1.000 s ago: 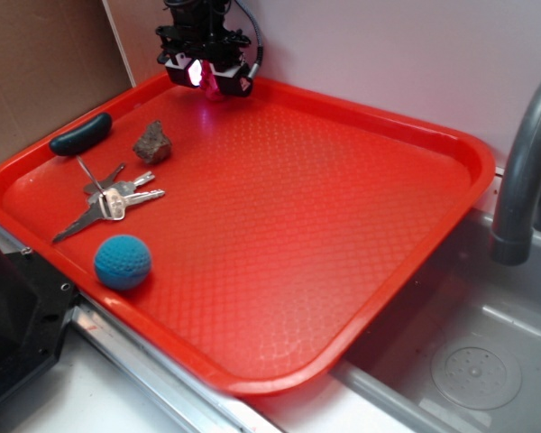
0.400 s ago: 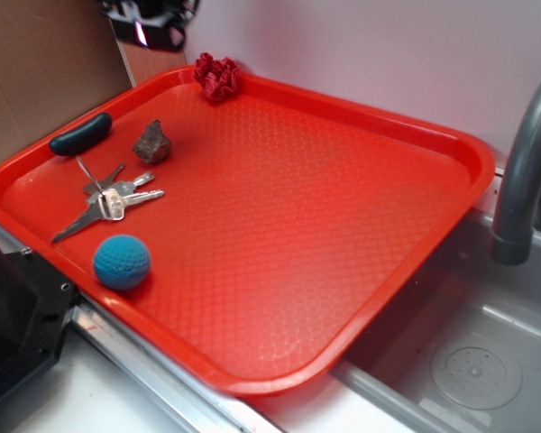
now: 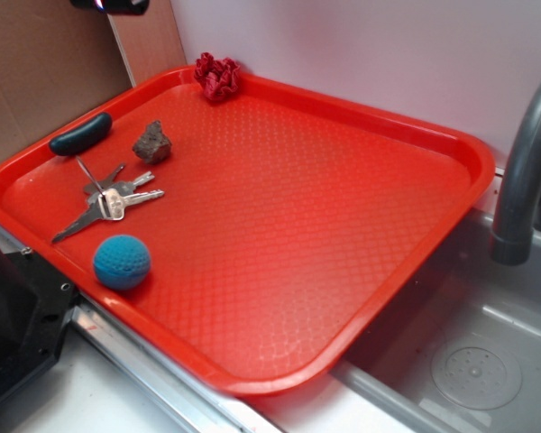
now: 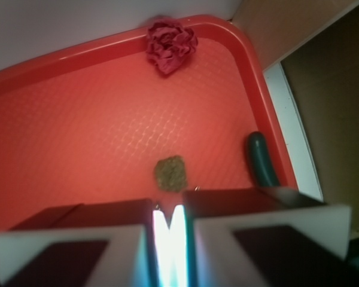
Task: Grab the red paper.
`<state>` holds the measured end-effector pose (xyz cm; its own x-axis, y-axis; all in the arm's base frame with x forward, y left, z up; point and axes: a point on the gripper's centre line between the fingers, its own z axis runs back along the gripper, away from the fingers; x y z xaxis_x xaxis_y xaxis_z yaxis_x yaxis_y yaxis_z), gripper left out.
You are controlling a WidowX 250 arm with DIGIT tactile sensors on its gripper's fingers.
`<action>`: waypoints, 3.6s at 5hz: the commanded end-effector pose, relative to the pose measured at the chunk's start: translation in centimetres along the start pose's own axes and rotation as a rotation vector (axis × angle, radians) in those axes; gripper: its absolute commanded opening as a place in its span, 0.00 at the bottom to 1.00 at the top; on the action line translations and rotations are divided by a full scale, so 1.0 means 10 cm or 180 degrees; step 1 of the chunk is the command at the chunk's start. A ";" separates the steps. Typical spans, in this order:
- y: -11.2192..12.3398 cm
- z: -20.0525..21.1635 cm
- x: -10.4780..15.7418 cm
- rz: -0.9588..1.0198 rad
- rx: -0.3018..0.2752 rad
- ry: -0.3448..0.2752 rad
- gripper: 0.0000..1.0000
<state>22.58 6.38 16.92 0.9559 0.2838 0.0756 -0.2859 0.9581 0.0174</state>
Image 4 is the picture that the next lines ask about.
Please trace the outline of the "gripper black white left finger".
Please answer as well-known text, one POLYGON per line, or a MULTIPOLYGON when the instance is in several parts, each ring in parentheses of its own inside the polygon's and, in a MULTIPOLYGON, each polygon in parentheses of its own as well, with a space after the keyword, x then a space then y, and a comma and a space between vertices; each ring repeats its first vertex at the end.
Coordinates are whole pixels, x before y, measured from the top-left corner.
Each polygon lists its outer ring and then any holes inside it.
POLYGON ((0 286, 154 286, 149 199, 46 208, 0 232, 0 286))

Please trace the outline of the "gripper black white right finger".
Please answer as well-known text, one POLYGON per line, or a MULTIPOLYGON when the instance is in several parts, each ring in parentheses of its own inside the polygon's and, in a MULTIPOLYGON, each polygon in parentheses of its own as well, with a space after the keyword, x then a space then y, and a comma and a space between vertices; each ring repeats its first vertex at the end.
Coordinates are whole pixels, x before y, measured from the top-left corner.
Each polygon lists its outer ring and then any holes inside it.
POLYGON ((352 210, 288 188, 183 195, 190 286, 359 286, 352 210))

